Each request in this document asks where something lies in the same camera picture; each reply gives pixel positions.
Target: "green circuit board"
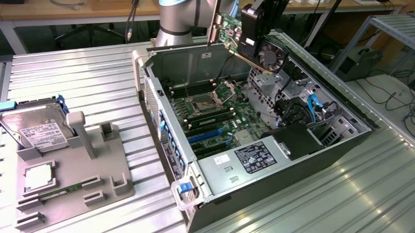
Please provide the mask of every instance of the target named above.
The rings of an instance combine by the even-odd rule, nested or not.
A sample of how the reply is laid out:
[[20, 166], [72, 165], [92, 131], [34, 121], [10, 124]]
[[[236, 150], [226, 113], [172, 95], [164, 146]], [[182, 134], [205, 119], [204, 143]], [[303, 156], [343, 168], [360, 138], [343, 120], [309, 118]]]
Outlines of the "green circuit board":
[[224, 43], [225, 48], [236, 52], [237, 42], [241, 35], [241, 23], [233, 17], [221, 14], [221, 24], [218, 26], [218, 41]]
[[[242, 101], [242, 90], [233, 86], [234, 94], [226, 85], [225, 81], [218, 82], [218, 87], [214, 89], [217, 98], [224, 103], [220, 105], [214, 103], [212, 92], [201, 93], [185, 98], [170, 99], [170, 106], [186, 138], [201, 136], [214, 130], [221, 130], [220, 135], [209, 137], [194, 143], [190, 143], [193, 152], [198, 159], [216, 154], [220, 151], [229, 150], [240, 146], [240, 142], [233, 138], [234, 133], [246, 130], [252, 140], [257, 140], [261, 134], [268, 131], [268, 127], [256, 115], [253, 108], [248, 102]], [[206, 124], [189, 128], [188, 122], [194, 122], [190, 119], [202, 118]]]

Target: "blue pcie slot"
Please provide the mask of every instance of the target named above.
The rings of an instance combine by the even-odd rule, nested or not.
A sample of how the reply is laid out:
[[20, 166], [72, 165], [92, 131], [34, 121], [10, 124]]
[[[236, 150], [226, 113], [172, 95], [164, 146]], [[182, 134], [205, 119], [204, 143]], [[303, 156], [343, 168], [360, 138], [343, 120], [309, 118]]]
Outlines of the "blue pcie slot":
[[189, 143], [194, 143], [194, 142], [198, 142], [198, 141], [201, 141], [201, 140], [205, 140], [205, 139], [208, 139], [208, 138], [210, 138], [210, 137], [216, 137], [216, 136], [218, 136], [218, 135], [221, 134], [222, 129], [224, 129], [224, 128], [220, 128], [220, 129], [217, 129], [217, 130], [214, 130], [214, 131], [210, 131], [210, 132], [208, 132], [208, 133], [204, 133], [202, 135], [198, 135], [198, 136], [196, 136], [196, 137], [192, 137], [192, 138], [188, 139], [188, 142], [189, 142]]

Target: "slotted metal surface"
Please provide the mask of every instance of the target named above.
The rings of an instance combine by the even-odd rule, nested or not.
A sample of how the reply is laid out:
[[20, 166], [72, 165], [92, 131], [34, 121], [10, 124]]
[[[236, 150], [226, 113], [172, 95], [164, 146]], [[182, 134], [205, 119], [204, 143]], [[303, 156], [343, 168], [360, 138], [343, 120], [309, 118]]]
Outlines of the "slotted metal surface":
[[[112, 121], [120, 127], [136, 194], [40, 232], [184, 232], [185, 225], [149, 135], [134, 91], [130, 52], [149, 43], [14, 56], [8, 100], [60, 93], [69, 111], [82, 111], [86, 129]], [[1, 135], [0, 232], [18, 232], [14, 216], [13, 139]]]
[[[381, 129], [324, 171], [273, 194], [233, 215], [218, 220], [198, 232], [413, 232], [415, 231], [415, 149], [413, 141], [361, 98], [341, 84], [327, 68], [307, 55], [301, 47], [286, 38], [278, 38], [305, 60], [311, 67], [343, 92], [351, 102], [373, 119]], [[138, 103], [134, 98], [130, 60], [110, 60], [88, 64], [82, 59], [136, 48], [133, 45], [57, 53], [16, 56], [10, 76], [10, 91], [16, 100], [46, 98], [60, 88], [70, 110], [82, 110], [88, 125], [113, 120], [121, 126], [121, 139], [126, 154], [136, 194], [41, 232], [185, 232], [178, 210], [174, 208], [166, 178], [153, 148]], [[54, 68], [49, 61], [72, 64]], [[13, 232], [10, 226], [14, 209], [13, 140], [1, 135], [0, 154], [0, 232]]]
[[369, 116], [380, 129], [325, 170], [221, 219], [209, 232], [413, 232], [413, 139], [282, 34], [277, 38]]
[[415, 16], [373, 16], [369, 23], [415, 50]]

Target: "metal shelf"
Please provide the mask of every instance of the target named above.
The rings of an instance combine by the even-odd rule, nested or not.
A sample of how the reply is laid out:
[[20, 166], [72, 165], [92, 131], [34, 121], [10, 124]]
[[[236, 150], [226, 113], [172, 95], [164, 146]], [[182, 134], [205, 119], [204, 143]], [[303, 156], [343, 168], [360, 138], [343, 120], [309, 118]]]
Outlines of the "metal shelf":
[[349, 44], [347, 45], [341, 55], [335, 58], [329, 66], [329, 70], [333, 73], [339, 70], [339, 67], [345, 60], [351, 49], [359, 43], [359, 40], [371, 25], [415, 50], [415, 16], [409, 14], [369, 16], [364, 21], [359, 31], [356, 32], [356, 35], [349, 41]]

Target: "wooden desk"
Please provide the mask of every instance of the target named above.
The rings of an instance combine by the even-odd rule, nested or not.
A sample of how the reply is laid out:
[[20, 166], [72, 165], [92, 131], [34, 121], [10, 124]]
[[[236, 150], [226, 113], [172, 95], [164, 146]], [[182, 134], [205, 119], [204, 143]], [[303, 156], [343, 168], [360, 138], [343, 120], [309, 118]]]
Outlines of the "wooden desk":
[[[0, 12], [1, 12], [2, 6], [4, 6], [4, 4], [0, 4]], [[0, 20], [2, 20], [1, 17], [0, 17]]]
[[[316, 27], [311, 33], [307, 44], [311, 43], [323, 21], [328, 15], [335, 0], [331, 3], [320, 4], [316, 13], [321, 13]], [[391, 0], [395, 4], [395, 12], [397, 13], [405, 3], [401, 0]], [[252, 2], [252, 0], [240, 0], [240, 7]], [[4, 5], [0, 9], [0, 29], [10, 44], [16, 54], [25, 54], [26, 50], [18, 39], [14, 28], [26, 26], [45, 25], [68, 25], [85, 23], [109, 23], [125, 22], [129, 14], [129, 9], [93, 11], [88, 5], [78, 6], [78, 10], [72, 10], [62, 6], [56, 6], [49, 0], [26, 0], [25, 4]], [[309, 3], [300, 4], [292, 2], [288, 4], [284, 14], [309, 14], [315, 12], [316, 5]], [[336, 12], [353, 11], [381, 11], [383, 5], [361, 6], [353, 0], [343, 0]], [[158, 20], [160, 6], [158, 0], [140, 0], [136, 13], [136, 21]]]
[[[82, 0], [65, 0], [66, 2], [80, 2]], [[0, 16], [4, 20], [29, 20], [29, 19], [64, 19], [86, 17], [114, 17], [128, 16], [129, 9], [93, 11], [90, 6], [77, 6], [78, 10], [57, 6], [49, 0], [25, 0], [25, 4], [4, 5]], [[157, 0], [140, 0], [137, 16], [158, 15], [160, 6]]]

